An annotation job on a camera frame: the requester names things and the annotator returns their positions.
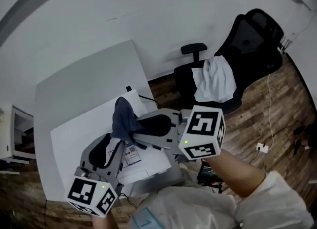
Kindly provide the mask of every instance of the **white cable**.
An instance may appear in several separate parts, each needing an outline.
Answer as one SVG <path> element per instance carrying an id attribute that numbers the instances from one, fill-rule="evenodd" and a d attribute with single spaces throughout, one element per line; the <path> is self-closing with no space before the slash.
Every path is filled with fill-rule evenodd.
<path id="1" fill-rule="evenodd" d="M 309 21 L 309 23 L 308 23 L 308 25 L 305 27 L 305 29 L 304 29 L 303 31 L 299 32 L 299 33 L 295 36 L 295 38 L 292 40 L 291 43 L 293 43 L 293 42 L 297 39 L 297 37 L 298 37 L 300 34 L 302 34 L 303 32 L 306 31 L 306 29 L 307 29 L 307 28 L 310 26 L 310 24 L 312 23 L 312 20 L 314 19 L 316 13 L 317 13 L 317 12 L 315 12 L 315 13 L 313 14 L 311 20 Z"/>
<path id="2" fill-rule="evenodd" d="M 268 122 L 269 122 L 269 127 L 270 127 L 270 129 L 271 129 L 271 135 L 272 135 L 272 145 L 271 145 L 271 147 L 269 147 L 269 150 L 270 150 L 270 149 L 273 147 L 273 145 L 274 145 L 274 137 L 273 137 L 271 117 L 270 117 L 270 112 L 271 112 L 271 107 L 272 107 L 272 98 L 271 98 L 271 89 L 270 89 L 269 83 L 268 83 L 270 76 L 271 76 L 271 74 L 268 75 L 268 77 L 267 77 L 267 87 L 268 87 L 268 93 L 269 93 Z"/>

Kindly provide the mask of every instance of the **chair armrest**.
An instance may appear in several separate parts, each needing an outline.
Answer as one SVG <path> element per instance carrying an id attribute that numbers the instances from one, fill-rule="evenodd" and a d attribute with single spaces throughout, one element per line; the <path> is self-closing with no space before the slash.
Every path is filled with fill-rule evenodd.
<path id="1" fill-rule="evenodd" d="M 180 48 L 183 55 L 193 53 L 193 52 L 203 51 L 206 49 L 207 49 L 207 46 L 204 43 L 188 44 Z"/>

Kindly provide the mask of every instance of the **black device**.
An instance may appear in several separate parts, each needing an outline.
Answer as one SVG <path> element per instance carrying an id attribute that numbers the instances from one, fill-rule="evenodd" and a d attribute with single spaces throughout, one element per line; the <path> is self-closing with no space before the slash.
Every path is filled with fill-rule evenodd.
<path id="1" fill-rule="evenodd" d="M 216 175 L 206 161 L 202 161 L 202 165 L 197 175 L 197 181 L 198 184 L 203 184 L 203 186 L 218 188 L 219 194 L 222 193 L 221 185 L 223 180 Z"/>

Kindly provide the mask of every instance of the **white cabinet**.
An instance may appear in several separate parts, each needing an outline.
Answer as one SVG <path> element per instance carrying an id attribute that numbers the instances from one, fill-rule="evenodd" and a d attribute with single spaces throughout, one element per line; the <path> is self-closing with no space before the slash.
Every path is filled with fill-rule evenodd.
<path id="1" fill-rule="evenodd" d="M 35 154 L 19 151 L 19 145 L 25 131 L 33 128 L 33 117 L 12 104 L 0 108 L 0 159 L 28 164 L 23 158 L 35 159 Z"/>

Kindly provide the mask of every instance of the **office chair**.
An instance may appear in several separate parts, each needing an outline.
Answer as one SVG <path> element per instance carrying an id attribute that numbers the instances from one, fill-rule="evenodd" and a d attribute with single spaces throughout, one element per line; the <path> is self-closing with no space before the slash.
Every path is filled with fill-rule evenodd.
<path id="1" fill-rule="evenodd" d="M 263 25 L 264 22 L 261 22 L 263 19 L 259 15 L 265 16 L 269 24 L 274 24 L 274 20 L 265 12 L 263 12 L 265 15 L 262 12 L 255 12 L 255 10 L 248 13 L 248 16 L 238 15 L 236 17 L 228 38 L 215 53 L 215 56 L 223 55 L 232 69 L 237 85 L 232 99 L 223 103 L 196 101 L 194 94 L 197 88 L 191 69 L 203 67 L 204 61 L 199 61 L 198 53 L 207 47 L 199 43 L 181 48 L 183 54 L 193 53 L 196 56 L 193 63 L 174 70 L 177 89 L 189 108 L 193 105 L 218 107 L 222 108 L 224 114 L 228 114 L 242 105 L 243 92 L 250 84 L 277 71 L 282 66 L 282 56 L 276 45 L 278 36 L 274 32 L 269 32 L 270 29 L 268 31 L 265 29 L 266 26 Z"/>
<path id="2" fill-rule="evenodd" d="M 260 9 L 250 10 L 246 17 L 254 22 L 254 26 L 262 30 L 262 34 L 267 41 L 271 41 L 276 47 L 279 46 L 284 32 L 273 18 Z"/>

